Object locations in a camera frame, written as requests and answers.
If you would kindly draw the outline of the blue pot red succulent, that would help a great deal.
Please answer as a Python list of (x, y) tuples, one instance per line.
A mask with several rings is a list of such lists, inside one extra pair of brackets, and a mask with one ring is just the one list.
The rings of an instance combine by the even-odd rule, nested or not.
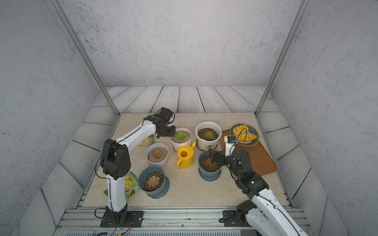
[(209, 151), (203, 152), (199, 156), (199, 174), (207, 182), (217, 180), (221, 175), (221, 167), (217, 163), (211, 162)]

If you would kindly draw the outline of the white pot bright green succulent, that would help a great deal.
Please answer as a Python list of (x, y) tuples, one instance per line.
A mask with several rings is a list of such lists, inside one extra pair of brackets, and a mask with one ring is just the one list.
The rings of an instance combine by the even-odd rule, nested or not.
[(171, 137), (172, 146), (175, 152), (182, 146), (190, 146), (192, 144), (192, 133), (187, 128), (176, 128), (176, 132)]

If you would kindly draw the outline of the yellow watering can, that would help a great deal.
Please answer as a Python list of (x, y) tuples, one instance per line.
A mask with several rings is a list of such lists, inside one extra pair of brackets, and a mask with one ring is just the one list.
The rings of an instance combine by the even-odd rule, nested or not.
[(179, 160), (177, 162), (177, 168), (191, 168), (194, 164), (194, 149), (196, 147), (196, 142), (194, 142), (191, 146), (185, 145), (181, 146), (178, 151), (177, 155)]

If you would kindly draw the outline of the small white pot pink-green succulent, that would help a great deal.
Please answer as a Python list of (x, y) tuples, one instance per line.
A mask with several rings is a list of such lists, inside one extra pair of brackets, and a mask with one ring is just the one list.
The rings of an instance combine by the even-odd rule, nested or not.
[(149, 166), (163, 168), (168, 162), (168, 148), (165, 144), (156, 143), (146, 150), (146, 158)]

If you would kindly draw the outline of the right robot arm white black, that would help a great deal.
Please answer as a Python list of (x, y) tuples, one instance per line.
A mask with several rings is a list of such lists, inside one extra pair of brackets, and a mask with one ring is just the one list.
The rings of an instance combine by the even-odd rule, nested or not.
[(249, 198), (236, 208), (241, 224), (253, 227), (258, 236), (307, 235), (282, 207), (268, 183), (253, 170), (246, 150), (209, 151), (211, 162), (227, 167), (236, 186)]

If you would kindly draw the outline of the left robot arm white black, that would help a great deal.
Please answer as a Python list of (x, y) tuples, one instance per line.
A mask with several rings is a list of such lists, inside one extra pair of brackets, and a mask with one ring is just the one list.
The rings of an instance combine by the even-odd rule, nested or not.
[(108, 186), (107, 207), (119, 213), (126, 209), (125, 176), (131, 169), (130, 153), (148, 136), (172, 137), (176, 127), (172, 125), (175, 113), (162, 107), (152, 115), (148, 115), (142, 123), (126, 135), (104, 142), (100, 166), (105, 174)]

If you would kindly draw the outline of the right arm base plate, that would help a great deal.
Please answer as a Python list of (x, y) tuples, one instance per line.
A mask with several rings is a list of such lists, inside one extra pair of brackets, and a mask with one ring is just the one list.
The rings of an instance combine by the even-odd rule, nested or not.
[(225, 227), (250, 227), (246, 216), (236, 210), (224, 210), (219, 222)]

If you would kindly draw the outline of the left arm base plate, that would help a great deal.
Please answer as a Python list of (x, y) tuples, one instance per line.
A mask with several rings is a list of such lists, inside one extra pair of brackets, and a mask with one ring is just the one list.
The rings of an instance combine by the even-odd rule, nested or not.
[(101, 220), (101, 228), (140, 228), (144, 211), (122, 211), (114, 213), (106, 210)]

